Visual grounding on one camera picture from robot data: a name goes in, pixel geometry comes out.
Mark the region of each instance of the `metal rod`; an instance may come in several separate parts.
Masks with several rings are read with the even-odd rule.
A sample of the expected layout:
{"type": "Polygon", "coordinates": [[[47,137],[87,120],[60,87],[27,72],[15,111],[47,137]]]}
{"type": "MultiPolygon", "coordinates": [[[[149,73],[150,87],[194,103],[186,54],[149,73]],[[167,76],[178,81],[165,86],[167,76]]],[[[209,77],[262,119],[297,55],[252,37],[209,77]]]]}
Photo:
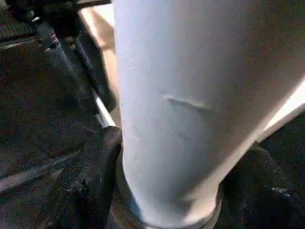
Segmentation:
{"type": "Polygon", "coordinates": [[[77,154],[78,152],[59,156],[54,159],[48,159],[31,169],[1,179],[0,194],[64,167],[69,161],[73,160],[77,154]]]}
{"type": "Polygon", "coordinates": [[[199,228],[209,218],[219,183],[303,79],[296,4],[115,1],[117,182],[141,222],[199,228]]]}
{"type": "Polygon", "coordinates": [[[109,112],[107,111],[107,108],[105,107],[104,103],[102,102],[99,95],[93,91],[94,101],[96,103],[96,106],[99,110],[99,113],[96,115],[97,120],[101,124],[101,126],[107,127],[107,126],[116,126],[113,119],[111,118],[109,112]]]}

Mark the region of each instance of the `pvc pipe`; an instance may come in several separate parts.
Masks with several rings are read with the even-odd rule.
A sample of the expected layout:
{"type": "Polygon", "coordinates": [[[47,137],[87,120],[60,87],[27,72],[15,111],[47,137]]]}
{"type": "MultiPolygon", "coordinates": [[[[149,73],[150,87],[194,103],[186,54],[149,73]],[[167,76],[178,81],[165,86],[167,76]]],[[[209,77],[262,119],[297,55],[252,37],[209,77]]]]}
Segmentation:
{"type": "Polygon", "coordinates": [[[219,183],[303,79],[304,17],[294,4],[115,1],[117,179],[141,222],[199,228],[209,218],[219,183]]]}

